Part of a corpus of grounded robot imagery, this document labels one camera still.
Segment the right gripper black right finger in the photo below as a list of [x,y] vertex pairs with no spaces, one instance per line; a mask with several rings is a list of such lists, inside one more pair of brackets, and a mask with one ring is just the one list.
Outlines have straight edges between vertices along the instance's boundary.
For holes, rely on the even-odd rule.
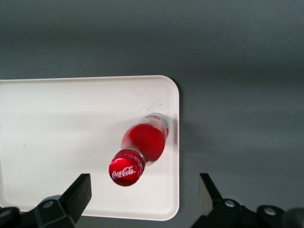
[[287,211],[261,205],[251,211],[233,199],[223,198],[207,173],[199,175],[199,198],[204,214],[192,225],[193,228],[302,228],[304,209]]

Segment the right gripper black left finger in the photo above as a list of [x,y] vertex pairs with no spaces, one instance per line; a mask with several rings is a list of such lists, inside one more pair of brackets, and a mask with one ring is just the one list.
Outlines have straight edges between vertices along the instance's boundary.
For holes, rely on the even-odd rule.
[[81,174],[59,197],[50,197],[28,212],[0,208],[2,228],[76,228],[92,197],[90,174]]

